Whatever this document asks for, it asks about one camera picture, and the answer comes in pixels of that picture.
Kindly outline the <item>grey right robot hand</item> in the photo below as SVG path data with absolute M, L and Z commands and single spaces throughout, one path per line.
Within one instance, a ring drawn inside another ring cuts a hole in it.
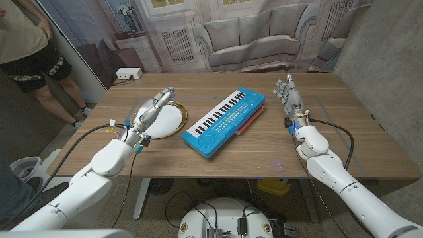
M 281 100 L 284 112 L 296 128 L 307 126 L 308 119 L 303 99 L 296 89 L 293 77 L 290 73 L 287 74 L 286 78 L 287 83 L 280 79 L 277 80 L 277 89 L 273 90 L 273 93 Z

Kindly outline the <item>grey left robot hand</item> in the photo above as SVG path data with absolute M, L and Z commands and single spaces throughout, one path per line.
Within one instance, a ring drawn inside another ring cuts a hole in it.
M 174 87 L 167 87 L 146 101 L 138 110 L 132 125 L 121 139 L 123 143 L 134 147 L 152 123 L 157 119 L 161 109 L 174 97 Z

